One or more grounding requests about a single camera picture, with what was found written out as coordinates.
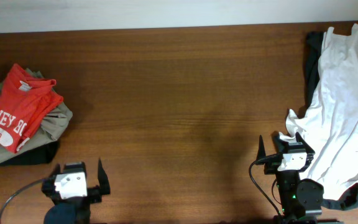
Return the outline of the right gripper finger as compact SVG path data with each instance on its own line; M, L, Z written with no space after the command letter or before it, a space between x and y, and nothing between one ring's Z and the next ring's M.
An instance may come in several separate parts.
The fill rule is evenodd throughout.
M306 141L301 137L300 133L295 134L295 139L299 142L306 152L313 152L313 149L306 143Z
M265 158L266 158L266 153L265 153L264 140L263 140L262 135L260 135L256 161L261 161L262 159L265 159Z

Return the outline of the orange red t-shirt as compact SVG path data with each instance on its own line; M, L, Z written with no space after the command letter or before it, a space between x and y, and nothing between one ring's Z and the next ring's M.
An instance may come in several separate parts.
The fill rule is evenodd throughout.
M14 64L0 94L0 145L17 153L38 130L43 118L63 102L54 79L35 78Z

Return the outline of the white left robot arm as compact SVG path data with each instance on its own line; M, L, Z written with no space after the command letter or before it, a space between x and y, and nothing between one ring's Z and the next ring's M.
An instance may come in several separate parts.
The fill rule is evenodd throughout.
M42 193L53 202L45 224L89 223L90 205L102 202L101 187L88 187L84 162L59 165L42 181Z

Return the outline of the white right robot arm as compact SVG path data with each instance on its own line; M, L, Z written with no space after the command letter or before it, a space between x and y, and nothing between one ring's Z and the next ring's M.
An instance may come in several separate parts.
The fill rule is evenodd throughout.
M314 150L300 136L267 154L245 131L152 137L103 152L115 222L289 223L321 214L323 188L301 180Z

